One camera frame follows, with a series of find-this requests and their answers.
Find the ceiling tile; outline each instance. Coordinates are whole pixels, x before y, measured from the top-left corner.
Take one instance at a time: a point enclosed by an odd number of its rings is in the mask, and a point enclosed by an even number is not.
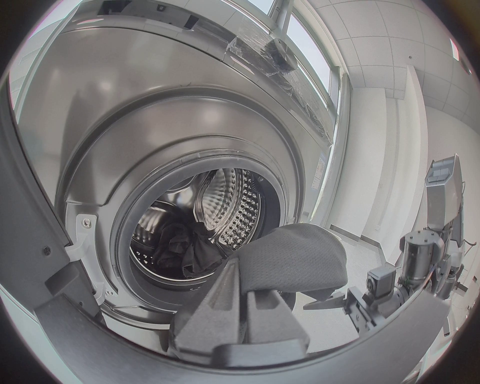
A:
[[[423,96],[423,102],[427,107],[432,107],[438,110],[442,110],[445,103],[443,101],[434,99],[433,97]]]
[[[453,116],[456,119],[462,120],[464,113],[457,108],[445,103],[443,112],[448,113],[450,116]]]
[[[317,12],[335,40],[346,39],[350,37],[342,19],[340,19],[340,16],[338,16],[338,13],[333,5],[319,8],[317,9]]]
[[[364,65],[362,71],[366,87],[393,88],[393,67]]]
[[[350,77],[350,82],[354,88],[362,88],[365,86],[361,67],[349,67],[348,76]]]
[[[360,65],[359,58],[351,39],[338,40],[338,48],[342,54],[343,60],[348,67]]]
[[[479,124],[476,124],[475,121],[467,114],[463,115],[462,121],[468,125],[470,128],[478,129]]]
[[[432,75],[451,81],[453,60],[454,58],[452,56],[448,56],[446,53],[428,45],[425,46],[426,73],[431,73]]]
[[[384,1],[388,1],[390,3],[402,4],[402,5],[406,5],[407,7],[413,8],[413,3],[410,0],[384,0]]]
[[[407,69],[401,67],[393,68],[394,89],[405,91],[405,83],[407,82]]]
[[[410,64],[421,71],[425,69],[424,44],[418,41],[391,37],[390,45],[392,47],[393,65],[396,67],[406,67]]]
[[[465,92],[469,91],[468,83],[473,81],[471,75],[465,72],[460,63],[457,60],[453,60],[453,76],[452,84],[455,84]]]
[[[356,37],[352,41],[361,65],[393,65],[387,37]]]
[[[420,19],[423,42],[452,56],[452,44],[445,33],[440,21],[421,12],[417,12]]]
[[[423,94],[445,102],[448,96],[450,83],[440,77],[426,73],[423,77]]]
[[[423,88],[423,77],[425,76],[424,71],[419,71],[418,69],[415,70],[417,73],[417,77],[419,78],[420,88]]]
[[[473,120],[480,121],[480,99],[470,94],[470,102],[468,103],[466,114]]]
[[[374,1],[350,1],[335,4],[350,37],[387,36],[382,15]]]
[[[448,92],[447,103],[451,106],[465,112],[468,107],[468,102],[470,101],[470,96],[465,91],[462,91],[456,85],[450,86],[450,91]]]
[[[423,43],[419,18],[413,8],[387,1],[377,2],[389,36]]]
[[[314,8],[321,8],[332,4],[329,0],[309,0],[309,2]]]
[[[394,96],[396,99],[401,99],[403,100],[405,98],[405,91],[400,91],[398,89],[395,90]]]
[[[427,15],[431,14],[432,11],[430,10],[430,8],[422,1],[422,0],[411,0],[412,4],[413,4],[413,7],[420,11],[420,12],[423,12]]]

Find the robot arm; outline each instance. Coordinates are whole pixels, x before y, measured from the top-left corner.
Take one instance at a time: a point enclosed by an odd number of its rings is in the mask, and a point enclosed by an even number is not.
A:
[[[420,289],[446,300],[455,286],[463,252],[462,173],[458,155],[432,162],[425,178],[427,228],[400,239],[402,265],[382,266],[367,275],[367,292],[347,290],[325,301],[306,304],[305,310],[343,308],[359,335],[372,330]]]

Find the metal bracket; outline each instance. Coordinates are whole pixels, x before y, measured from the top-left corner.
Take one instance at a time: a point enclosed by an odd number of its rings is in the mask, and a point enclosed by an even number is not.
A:
[[[288,23],[293,10],[293,0],[276,1],[271,9],[271,17],[278,28],[273,34],[282,40],[287,36]]]
[[[71,262],[80,260],[95,290],[94,298],[98,305],[105,296],[118,296],[117,290],[109,283],[102,272],[95,247],[96,216],[79,214],[76,219],[76,242],[65,251]]]
[[[350,317],[359,336],[385,322],[385,318],[377,310],[369,307],[362,296],[357,287],[349,288],[344,307],[345,314]]]

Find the floor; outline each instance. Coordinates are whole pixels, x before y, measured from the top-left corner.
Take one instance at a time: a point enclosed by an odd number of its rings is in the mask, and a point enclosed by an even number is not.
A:
[[[336,233],[341,239],[347,253],[348,283],[338,291],[346,292],[347,288],[356,286],[365,291],[367,272],[382,265],[382,258],[377,247],[364,241],[356,242]],[[308,352],[317,352],[338,347],[358,337],[350,318],[340,309],[304,311],[303,306],[312,298],[297,293],[297,302],[293,314],[308,332],[310,346]]]

